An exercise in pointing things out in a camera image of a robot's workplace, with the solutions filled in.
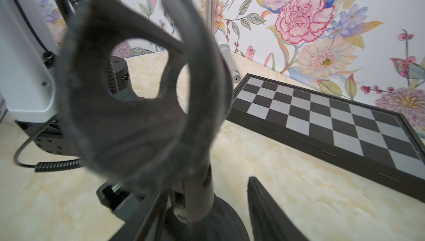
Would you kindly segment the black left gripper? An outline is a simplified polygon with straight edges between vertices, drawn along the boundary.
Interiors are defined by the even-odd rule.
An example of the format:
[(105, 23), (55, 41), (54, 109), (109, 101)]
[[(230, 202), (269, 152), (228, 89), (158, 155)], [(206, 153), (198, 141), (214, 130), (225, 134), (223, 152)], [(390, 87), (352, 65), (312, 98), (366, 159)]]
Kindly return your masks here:
[(142, 219), (141, 209), (153, 205), (147, 200), (152, 195), (151, 192), (130, 191), (121, 184), (114, 184), (111, 181), (103, 183), (96, 190), (96, 195), (103, 206), (125, 223), (132, 222), (136, 218)]

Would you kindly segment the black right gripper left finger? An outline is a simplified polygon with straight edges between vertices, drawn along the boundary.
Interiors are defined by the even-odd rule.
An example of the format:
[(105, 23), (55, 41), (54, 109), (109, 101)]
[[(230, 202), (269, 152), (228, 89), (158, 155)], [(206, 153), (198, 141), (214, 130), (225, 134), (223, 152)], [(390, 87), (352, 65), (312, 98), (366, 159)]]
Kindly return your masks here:
[(165, 192), (147, 195), (110, 241), (161, 241), (167, 201)]

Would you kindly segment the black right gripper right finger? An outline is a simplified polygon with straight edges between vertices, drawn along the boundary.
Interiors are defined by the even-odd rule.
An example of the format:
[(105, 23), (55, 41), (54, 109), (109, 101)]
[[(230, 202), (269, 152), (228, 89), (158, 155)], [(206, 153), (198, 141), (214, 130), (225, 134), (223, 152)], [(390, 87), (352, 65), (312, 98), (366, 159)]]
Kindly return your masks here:
[(247, 198), (254, 240), (308, 240), (254, 176), (249, 177)]

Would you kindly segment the black round stand base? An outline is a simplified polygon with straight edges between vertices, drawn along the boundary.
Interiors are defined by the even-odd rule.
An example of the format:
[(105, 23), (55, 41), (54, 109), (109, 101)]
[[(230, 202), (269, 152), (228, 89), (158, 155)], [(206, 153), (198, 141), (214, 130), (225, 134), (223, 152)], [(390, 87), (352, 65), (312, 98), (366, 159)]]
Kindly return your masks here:
[(248, 241), (246, 227), (238, 213), (223, 199), (215, 197), (209, 214), (199, 222), (204, 226), (200, 237), (193, 236), (193, 230), (181, 223), (169, 208), (166, 213), (163, 241)]

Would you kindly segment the black microphone stand pole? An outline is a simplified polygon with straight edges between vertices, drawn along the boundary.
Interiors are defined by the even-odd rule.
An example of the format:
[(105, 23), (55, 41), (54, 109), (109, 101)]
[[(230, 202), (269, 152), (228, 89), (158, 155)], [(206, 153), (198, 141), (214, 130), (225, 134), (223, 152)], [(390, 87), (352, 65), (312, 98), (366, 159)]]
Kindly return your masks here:
[(189, 179), (175, 183), (170, 197), (174, 215), (185, 224), (203, 220), (212, 209), (214, 198), (210, 164)]

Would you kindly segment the black microphone clip holder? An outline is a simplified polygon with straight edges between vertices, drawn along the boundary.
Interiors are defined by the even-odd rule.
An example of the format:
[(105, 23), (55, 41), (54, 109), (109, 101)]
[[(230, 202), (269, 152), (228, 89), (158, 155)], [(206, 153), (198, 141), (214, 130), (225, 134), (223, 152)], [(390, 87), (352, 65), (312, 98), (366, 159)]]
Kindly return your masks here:
[[(56, 62), (63, 131), (92, 170), (135, 190), (158, 191), (209, 164), (232, 100), (218, 45), (189, 0), (162, 0), (177, 40), (116, 0), (85, 0), (70, 20)], [(168, 52), (154, 99), (120, 101), (107, 90), (113, 48), (149, 40)]]

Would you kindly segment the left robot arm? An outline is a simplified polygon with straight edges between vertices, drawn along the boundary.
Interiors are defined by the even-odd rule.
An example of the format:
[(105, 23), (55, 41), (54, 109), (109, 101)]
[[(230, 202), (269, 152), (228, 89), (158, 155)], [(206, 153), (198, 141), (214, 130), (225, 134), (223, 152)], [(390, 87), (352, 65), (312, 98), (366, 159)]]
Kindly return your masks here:
[(1, 101), (16, 123), (52, 154), (69, 155), (56, 122), (57, 47), (31, 0), (1, 0)]

